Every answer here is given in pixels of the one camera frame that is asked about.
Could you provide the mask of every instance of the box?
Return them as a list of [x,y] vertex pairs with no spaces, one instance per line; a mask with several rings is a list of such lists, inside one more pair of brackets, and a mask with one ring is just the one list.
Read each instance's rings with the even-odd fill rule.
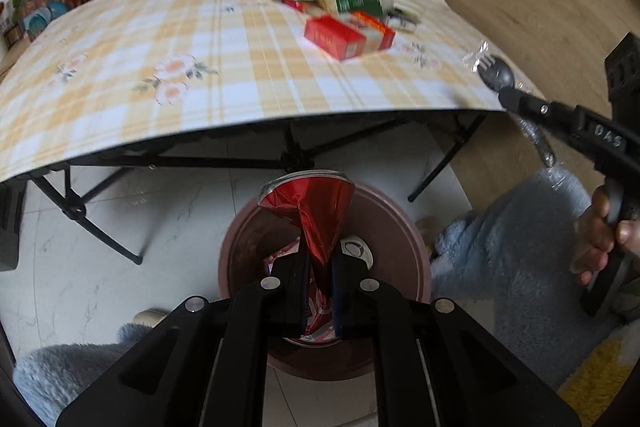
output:
[[310,19],[305,37],[338,60],[386,50],[396,32],[362,12]]

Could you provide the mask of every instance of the plaid tablecloth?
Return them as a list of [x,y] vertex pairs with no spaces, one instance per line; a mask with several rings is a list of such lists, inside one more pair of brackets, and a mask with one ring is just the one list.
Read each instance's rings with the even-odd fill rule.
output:
[[498,109],[470,70],[484,37],[444,0],[410,1],[424,9],[415,35],[340,63],[303,37],[305,15],[273,0],[94,0],[47,27],[0,84],[0,181],[252,121]]

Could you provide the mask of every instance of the black metal table frame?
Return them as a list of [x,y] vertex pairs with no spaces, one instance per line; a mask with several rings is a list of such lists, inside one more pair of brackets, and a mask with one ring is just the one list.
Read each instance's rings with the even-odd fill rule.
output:
[[[389,115],[384,113],[388,118],[381,123],[377,123],[362,130],[352,132],[348,135],[339,137],[329,142],[320,144],[315,147],[303,149],[293,136],[291,123],[293,120],[279,121],[276,125],[284,126],[284,140],[286,144],[285,150],[282,152],[279,160],[275,159],[252,159],[252,158],[202,158],[202,157],[185,157],[185,156],[163,156],[162,154],[175,145],[184,142],[195,142],[203,137],[220,136],[220,130],[203,130],[189,133],[179,134],[177,136],[167,136],[154,138],[137,142],[134,144],[123,145],[107,151],[92,153],[78,158],[72,158],[64,162],[53,164],[45,168],[40,168],[26,174],[16,176],[17,179],[32,180],[33,183],[55,203],[65,214],[66,217],[75,221],[83,227],[87,232],[102,241],[105,245],[112,248],[119,254],[123,255],[135,264],[142,263],[142,256],[136,255],[120,243],[114,240],[103,230],[99,229],[92,221],[86,217],[86,204],[94,199],[98,194],[107,190],[111,185],[126,176],[135,168],[223,168],[223,169],[269,169],[282,170],[285,172],[295,172],[304,169],[314,168],[314,160],[316,156],[328,152],[330,150],[342,147],[357,140],[364,139],[374,134],[379,134],[387,130],[398,127],[411,121],[422,121],[427,123],[428,127],[433,130],[442,132],[452,137],[454,144],[451,149],[444,155],[444,158],[436,165],[428,176],[423,179],[408,196],[408,200],[413,202],[428,185],[433,182],[438,174],[452,161],[454,156],[465,146],[465,144],[476,133],[481,123],[486,118],[486,111],[472,111],[475,113],[473,120],[468,125],[462,124],[460,121],[460,113],[468,111],[446,111],[453,115],[454,128],[450,129],[441,124],[429,121],[425,117],[424,112],[409,111],[396,112]],[[313,120],[314,117],[305,117],[305,121]],[[119,167],[113,174],[107,176],[103,181],[91,188],[86,194],[79,195],[74,192],[71,186],[72,166],[94,166],[94,167]],[[61,194],[53,185],[44,177],[45,174],[52,171],[64,171],[65,190]]]

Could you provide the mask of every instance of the hand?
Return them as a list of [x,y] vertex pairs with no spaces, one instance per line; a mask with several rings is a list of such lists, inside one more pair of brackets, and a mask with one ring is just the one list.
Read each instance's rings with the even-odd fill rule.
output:
[[607,266],[609,252],[616,242],[638,256],[634,268],[640,273],[640,222],[620,221],[613,230],[605,222],[607,214],[609,198],[604,187],[598,187],[591,197],[591,206],[576,222],[578,239],[570,269],[578,275],[581,285],[590,283],[593,273]]

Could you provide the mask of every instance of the red candy wrapper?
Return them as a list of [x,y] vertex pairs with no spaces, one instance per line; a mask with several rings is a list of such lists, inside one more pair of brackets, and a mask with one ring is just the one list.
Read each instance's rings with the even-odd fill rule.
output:
[[258,206],[283,217],[305,234],[318,289],[331,297],[329,259],[342,231],[355,187],[337,171],[313,170],[282,176],[260,191]]
[[[279,257],[284,257],[291,253],[296,253],[300,247],[300,238],[297,238],[286,247],[280,248],[277,252],[268,256],[264,260],[267,273],[271,274],[273,263]],[[300,337],[304,343],[326,344],[335,340],[334,314],[331,306],[331,299],[325,299],[324,295],[318,291],[316,279],[312,270],[309,270],[309,284],[306,292],[306,327],[305,334]]]
[[[354,190],[353,183],[340,172],[314,170],[278,178],[265,185],[258,198],[259,206],[299,227],[305,235],[311,261],[305,331],[308,341],[325,342],[335,338],[330,324],[330,259]],[[273,264],[278,257],[294,251],[298,251],[298,245],[288,245],[266,262]]]

